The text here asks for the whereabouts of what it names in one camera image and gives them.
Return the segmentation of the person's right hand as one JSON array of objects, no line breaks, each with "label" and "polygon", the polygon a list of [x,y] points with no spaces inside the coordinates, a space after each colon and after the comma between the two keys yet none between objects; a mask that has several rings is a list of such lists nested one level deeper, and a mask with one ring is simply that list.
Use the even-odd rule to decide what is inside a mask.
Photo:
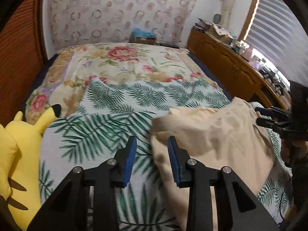
[{"label": "person's right hand", "polygon": [[306,161],[307,141],[282,139],[280,155],[285,166],[289,168],[298,162]]}]

